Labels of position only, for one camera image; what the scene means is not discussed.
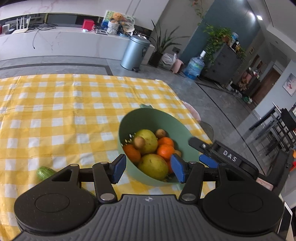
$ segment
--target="metal screw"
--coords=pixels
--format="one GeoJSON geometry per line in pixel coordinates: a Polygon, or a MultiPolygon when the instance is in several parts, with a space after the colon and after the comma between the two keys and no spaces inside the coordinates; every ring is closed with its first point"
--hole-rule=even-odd
{"type": "Polygon", "coordinates": [[[192,193],[183,194],[181,197],[184,201],[193,201],[196,199],[196,196],[192,193]]]}
{"type": "Polygon", "coordinates": [[[111,201],[115,198],[114,194],[112,193],[104,193],[100,196],[103,201],[111,201]]]}

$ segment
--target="teal wall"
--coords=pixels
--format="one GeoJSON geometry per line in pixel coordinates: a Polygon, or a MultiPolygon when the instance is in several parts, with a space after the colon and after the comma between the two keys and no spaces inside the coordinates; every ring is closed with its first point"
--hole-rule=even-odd
{"type": "Polygon", "coordinates": [[[196,29],[180,59],[188,64],[192,57],[199,56],[207,44],[206,24],[227,27],[239,35],[239,43],[245,49],[252,43],[260,26],[247,0],[215,0],[196,29]]]}

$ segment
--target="yellow checkered tablecloth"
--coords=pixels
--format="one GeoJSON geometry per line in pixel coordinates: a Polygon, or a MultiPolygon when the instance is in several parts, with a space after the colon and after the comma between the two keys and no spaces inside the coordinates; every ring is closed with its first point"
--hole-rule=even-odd
{"type": "MultiPolygon", "coordinates": [[[[16,198],[39,181],[36,169],[81,168],[118,156],[121,119],[139,104],[150,104],[179,119],[209,142],[171,88],[160,80],[90,74],[43,74],[0,80],[0,240],[20,231],[16,198]]],[[[203,195],[213,189],[204,183],[203,195]]],[[[94,192],[93,183],[83,187],[94,192]]],[[[151,187],[123,174],[121,194],[180,194],[177,186],[151,187]]]]}

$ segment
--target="fruit bowl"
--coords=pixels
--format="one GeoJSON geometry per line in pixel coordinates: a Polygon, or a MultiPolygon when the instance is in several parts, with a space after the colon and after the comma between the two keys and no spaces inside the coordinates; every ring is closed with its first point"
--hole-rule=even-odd
{"type": "MultiPolygon", "coordinates": [[[[141,108],[129,112],[122,119],[118,131],[118,152],[120,154],[124,154],[121,144],[125,144],[125,140],[129,140],[131,134],[141,129],[148,129],[153,133],[157,129],[166,130],[167,136],[174,140],[175,149],[182,152],[184,161],[199,161],[200,153],[188,145],[188,140],[192,137],[190,131],[173,116],[145,105],[141,105],[141,108]]],[[[176,177],[167,182],[149,177],[140,171],[128,158],[126,158],[126,170],[131,177],[146,185],[166,186],[178,184],[176,177]]]]}

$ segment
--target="white plastic bag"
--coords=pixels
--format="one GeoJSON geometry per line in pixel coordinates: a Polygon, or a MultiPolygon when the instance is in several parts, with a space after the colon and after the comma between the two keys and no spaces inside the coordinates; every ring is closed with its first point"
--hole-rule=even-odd
{"type": "Polygon", "coordinates": [[[174,62],[176,61],[176,56],[165,53],[162,57],[161,60],[159,61],[159,66],[170,70],[173,67],[174,62]]]}

